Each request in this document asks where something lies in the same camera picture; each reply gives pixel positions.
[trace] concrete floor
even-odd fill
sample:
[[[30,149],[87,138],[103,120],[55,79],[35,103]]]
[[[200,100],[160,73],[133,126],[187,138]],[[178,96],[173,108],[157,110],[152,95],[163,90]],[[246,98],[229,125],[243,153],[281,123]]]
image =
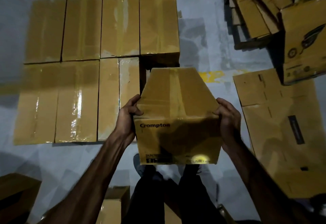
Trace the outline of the concrete floor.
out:
[[[24,40],[28,13],[33,0],[0,0],[0,82],[17,81],[24,59]],[[194,66],[215,97],[229,100],[241,111],[232,80],[234,74],[272,68],[266,49],[235,51],[224,14],[223,0],[177,0],[180,30],[180,64]],[[323,120],[326,118],[326,77],[315,79]],[[84,173],[101,145],[16,146],[12,134],[18,95],[0,96],[0,175],[18,172],[42,180],[41,189],[29,217],[31,224],[67,194]],[[242,137],[249,146],[247,126],[242,121]],[[137,145],[125,151],[111,185],[131,185],[133,191],[139,176],[132,158]],[[159,166],[165,177],[180,179],[176,165]],[[222,203],[235,220],[259,219],[253,202],[227,154],[221,150],[217,165],[202,168],[202,180],[211,200]]]

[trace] left hand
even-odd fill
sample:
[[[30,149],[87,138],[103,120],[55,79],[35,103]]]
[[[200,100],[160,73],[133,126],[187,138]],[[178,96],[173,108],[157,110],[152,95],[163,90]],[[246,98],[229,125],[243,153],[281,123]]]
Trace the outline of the left hand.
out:
[[[140,100],[139,94],[129,99],[128,103],[119,111],[117,123],[113,132],[123,139],[127,147],[135,138],[135,125],[133,115],[141,116],[143,112],[137,108],[137,101]]]

